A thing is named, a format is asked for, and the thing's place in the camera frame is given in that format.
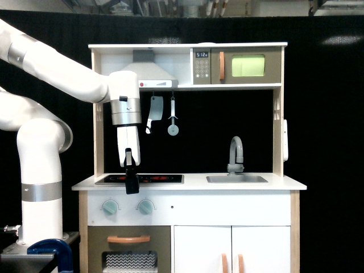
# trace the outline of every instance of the black backdrop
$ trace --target black backdrop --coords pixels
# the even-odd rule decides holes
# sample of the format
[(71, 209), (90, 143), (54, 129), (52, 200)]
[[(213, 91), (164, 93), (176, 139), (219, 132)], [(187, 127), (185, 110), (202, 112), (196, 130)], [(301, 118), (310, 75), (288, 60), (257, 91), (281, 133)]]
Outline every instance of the black backdrop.
[[(170, 19), (0, 11), (0, 18), (87, 67), (88, 44), (155, 38), (288, 42), (284, 112), (289, 160), (284, 174), (308, 186), (301, 192), (301, 271), (358, 271), (364, 17)], [(341, 36), (333, 39), (341, 42), (355, 37), (356, 43), (324, 42), (334, 36)], [(72, 128), (74, 143), (61, 154), (64, 230), (78, 230), (77, 192), (71, 186), (93, 174), (91, 104), (4, 61), (0, 86), (41, 103)], [(271, 92), (175, 92), (180, 128), (175, 137), (167, 134), (171, 93), (157, 95), (164, 97), (165, 111), (151, 136), (144, 133), (151, 93), (141, 95), (139, 172), (224, 172), (234, 135), (243, 140), (246, 171), (271, 171)], [(122, 172), (107, 116), (105, 124), (105, 170)], [(16, 133), (0, 131), (0, 226), (21, 223), (20, 200)]]

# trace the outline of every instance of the toy kitchen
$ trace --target toy kitchen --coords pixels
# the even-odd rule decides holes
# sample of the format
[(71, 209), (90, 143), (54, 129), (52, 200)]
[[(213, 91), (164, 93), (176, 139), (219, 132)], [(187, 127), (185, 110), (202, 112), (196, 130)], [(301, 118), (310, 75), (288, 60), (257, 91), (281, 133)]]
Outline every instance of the toy kitchen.
[[(299, 191), (306, 186), (283, 175), (286, 46), (89, 46), (94, 71), (134, 71), (140, 92), (272, 91), (273, 147), (271, 172), (243, 172), (244, 143), (236, 136), (226, 172), (139, 173), (139, 193), (127, 195), (125, 174), (105, 173), (104, 106), (94, 104), (94, 175), (72, 187), (80, 198), (82, 273), (299, 272)], [(158, 120), (152, 108), (150, 120)], [(171, 109), (168, 133), (182, 134), (173, 101)]]

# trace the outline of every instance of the knob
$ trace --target knob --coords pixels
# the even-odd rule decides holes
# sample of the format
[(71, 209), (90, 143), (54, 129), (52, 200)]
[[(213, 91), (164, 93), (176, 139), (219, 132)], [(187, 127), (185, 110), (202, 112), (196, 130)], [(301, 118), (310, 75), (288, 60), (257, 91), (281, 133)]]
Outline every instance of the knob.
[(118, 211), (118, 203), (116, 203), (114, 200), (107, 200), (102, 204), (102, 210), (106, 215), (113, 215)]
[(140, 211), (140, 213), (142, 213), (143, 215), (147, 215), (147, 214), (151, 214), (154, 208), (154, 204), (152, 201), (150, 200), (142, 200), (139, 205), (138, 205), (138, 209)]

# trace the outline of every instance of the green screen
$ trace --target green screen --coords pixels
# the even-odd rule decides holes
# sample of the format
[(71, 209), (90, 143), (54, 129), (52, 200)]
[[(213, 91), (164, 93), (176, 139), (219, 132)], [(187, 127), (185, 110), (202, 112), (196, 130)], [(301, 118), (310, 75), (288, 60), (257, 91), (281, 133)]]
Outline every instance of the green screen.
[(233, 77), (262, 77), (264, 76), (264, 65), (264, 55), (234, 55)]

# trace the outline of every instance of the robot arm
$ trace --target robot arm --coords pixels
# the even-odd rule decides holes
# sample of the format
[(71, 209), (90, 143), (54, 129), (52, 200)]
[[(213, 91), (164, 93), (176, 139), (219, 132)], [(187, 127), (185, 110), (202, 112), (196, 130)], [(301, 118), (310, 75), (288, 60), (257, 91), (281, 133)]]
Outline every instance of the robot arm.
[(72, 144), (66, 123), (39, 103), (0, 87), (0, 129), (17, 131), (22, 180), (22, 231), (31, 245), (62, 238), (62, 174), (59, 153)]
[(136, 183), (134, 167), (140, 164), (136, 125), (141, 123), (141, 113), (138, 80), (134, 72), (99, 75), (2, 20), (0, 59), (79, 100), (94, 103), (111, 101), (113, 125), (117, 126), (120, 165), (127, 168), (126, 175)]

